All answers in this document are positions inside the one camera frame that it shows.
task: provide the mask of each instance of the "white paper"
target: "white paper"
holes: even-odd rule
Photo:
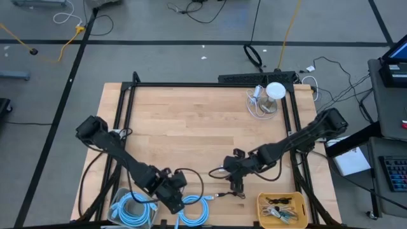
[[[328,146],[332,146],[345,138],[347,137],[332,139],[328,141]],[[342,155],[336,156],[333,160],[339,172],[343,176],[370,169],[370,165],[359,147],[356,147]]]

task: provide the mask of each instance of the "blue cable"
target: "blue cable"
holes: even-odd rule
[[[190,195],[187,196],[183,199],[183,202],[185,204],[187,203],[191,203],[196,201],[199,198],[198,195]],[[200,226],[202,224],[204,224],[209,217],[209,206],[208,203],[206,202],[206,200],[213,200],[214,197],[213,196],[203,196],[199,202],[201,202],[202,204],[202,214],[198,219],[188,219],[185,215],[184,215],[184,209],[178,212],[178,218],[177,218],[177,223],[175,225],[175,229],[178,229],[178,225],[179,225],[179,220],[181,220],[182,222],[184,222],[184,224],[186,226]]]
[[[148,201],[148,199],[140,193],[137,193],[134,191],[133,194],[134,194],[135,198],[139,201]],[[147,222],[148,222],[148,225],[151,225],[151,218],[150,218],[151,211],[150,210],[156,211],[157,205],[155,205],[154,203],[142,204],[144,206],[144,210],[143,210],[142,214],[136,215],[136,214],[132,214],[127,211],[126,205],[129,200],[135,202],[133,200],[131,193],[127,193],[120,199],[119,202],[113,204],[110,207],[113,210],[112,218],[117,218],[119,216],[119,218],[125,225],[131,226],[131,227],[140,227],[142,225],[145,225]]]

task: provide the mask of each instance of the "monitor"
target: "monitor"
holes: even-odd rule
[[[383,57],[379,70],[386,87],[407,88],[407,35]]]
[[[382,58],[386,63],[407,63],[407,35],[397,42]]]

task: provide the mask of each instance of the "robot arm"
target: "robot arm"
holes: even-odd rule
[[[119,134],[107,131],[107,123],[99,117],[90,116],[77,129],[76,137],[86,145],[95,145],[111,155],[126,168],[134,183],[148,195],[156,195],[175,214],[184,208],[180,189],[187,185],[183,172],[171,176],[169,168],[158,170],[152,165],[138,162],[128,154]]]
[[[301,152],[311,151],[318,138],[330,140],[346,130],[348,123],[336,110],[328,109],[317,115],[307,127],[277,143],[264,144],[250,152],[245,157],[241,149],[234,149],[235,156],[227,156],[223,162],[223,169],[230,173],[231,190],[242,193],[244,189],[243,177],[252,173],[262,173],[277,164],[284,152],[296,149]]]

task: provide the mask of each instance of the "wooden table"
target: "wooden table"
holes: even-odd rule
[[[97,115],[113,126],[121,83],[106,83],[100,100]],[[304,127],[316,116],[315,106],[309,85],[295,85],[298,112],[301,126]],[[200,173],[205,183],[205,195],[213,195],[230,190],[226,180],[213,179],[208,171],[223,164],[234,148],[249,151],[266,142],[278,142],[286,137],[284,118],[279,102],[279,113],[271,120],[253,118],[245,105],[246,88],[198,88],[198,87],[137,87],[130,128],[134,131],[127,139],[126,150],[134,158],[159,169],[186,167]],[[292,129],[294,118],[287,98]],[[325,153],[322,144],[315,150]],[[88,150],[84,169],[95,158],[97,152]],[[275,182],[264,181],[255,175],[244,178],[246,199],[225,196],[209,202],[209,225],[252,226],[257,221],[256,199],[260,192],[284,193],[295,191],[289,153],[283,156],[282,174]],[[328,162],[321,156],[309,154],[308,162],[315,195],[332,217],[341,221],[332,184]],[[83,211],[93,202],[100,191],[106,155],[98,159],[90,168],[83,185]],[[278,165],[264,173],[265,177],[275,177]],[[200,193],[200,182],[196,175],[184,171],[188,185],[185,195]],[[128,187],[125,170],[121,172],[120,187]],[[106,219],[110,194],[106,196],[102,219]],[[78,218],[78,196],[71,219]],[[197,218],[201,205],[189,205],[186,214]],[[166,219],[174,225],[177,215],[172,215],[160,205],[156,223]]]

